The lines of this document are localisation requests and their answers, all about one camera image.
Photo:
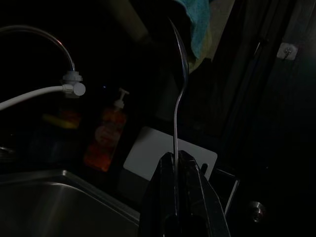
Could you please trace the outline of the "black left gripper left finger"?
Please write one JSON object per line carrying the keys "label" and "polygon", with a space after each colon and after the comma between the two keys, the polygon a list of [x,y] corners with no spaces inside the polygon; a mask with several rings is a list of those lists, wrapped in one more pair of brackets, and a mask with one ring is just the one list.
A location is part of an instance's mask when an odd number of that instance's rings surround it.
{"label": "black left gripper left finger", "polygon": [[138,236],[176,236],[176,201],[173,154],[164,154],[145,191]]}

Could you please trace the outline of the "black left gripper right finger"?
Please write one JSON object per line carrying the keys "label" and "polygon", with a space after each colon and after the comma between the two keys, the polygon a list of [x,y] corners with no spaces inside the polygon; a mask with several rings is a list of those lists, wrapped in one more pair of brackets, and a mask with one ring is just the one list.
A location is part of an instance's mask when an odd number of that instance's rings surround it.
{"label": "black left gripper right finger", "polygon": [[178,183],[181,236],[229,237],[218,195],[195,158],[185,151],[179,152]]}

